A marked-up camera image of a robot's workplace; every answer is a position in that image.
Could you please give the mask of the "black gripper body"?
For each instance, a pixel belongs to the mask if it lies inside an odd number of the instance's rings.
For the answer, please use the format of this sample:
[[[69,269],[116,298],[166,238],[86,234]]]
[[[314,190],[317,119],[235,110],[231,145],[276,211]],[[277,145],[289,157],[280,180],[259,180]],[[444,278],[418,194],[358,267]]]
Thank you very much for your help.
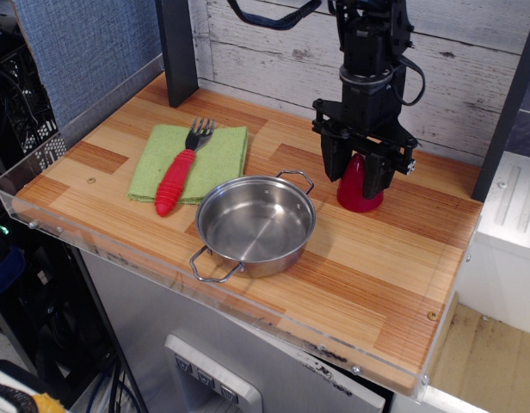
[[[395,171],[407,175],[415,168],[413,150],[418,142],[398,119],[403,106],[415,104],[403,99],[404,84],[404,77],[345,82],[339,102],[317,99],[312,103],[316,110],[312,130],[320,135],[347,131],[353,152],[388,157]]]

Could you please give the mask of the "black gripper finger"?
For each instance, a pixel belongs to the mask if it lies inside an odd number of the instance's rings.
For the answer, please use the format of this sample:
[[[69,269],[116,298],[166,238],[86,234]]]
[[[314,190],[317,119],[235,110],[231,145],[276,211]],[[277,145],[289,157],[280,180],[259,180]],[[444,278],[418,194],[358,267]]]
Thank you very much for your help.
[[[365,155],[363,197],[371,200],[391,185],[394,168],[388,157],[375,153]]]
[[[342,131],[340,134],[321,133],[321,150],[324,170],[332,182],[340,179],[353,156],[353,149],[349,144],[351,134]]]

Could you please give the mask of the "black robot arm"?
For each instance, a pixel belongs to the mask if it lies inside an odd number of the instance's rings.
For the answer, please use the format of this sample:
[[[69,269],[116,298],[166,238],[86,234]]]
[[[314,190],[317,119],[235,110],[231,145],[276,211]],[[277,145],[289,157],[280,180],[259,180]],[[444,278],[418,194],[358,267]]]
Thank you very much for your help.
[[[350,158],[365,158],[362,196],[376,198],[395,172],[409,174],[418,142],[398,117],[404,100],[406,71],[422,70],[404,56],[411,46],[404,1],[331,1],[343,63],[339,71],[342,99],[317,99],[313,131],[321,137],[325,174],[336,181]]]

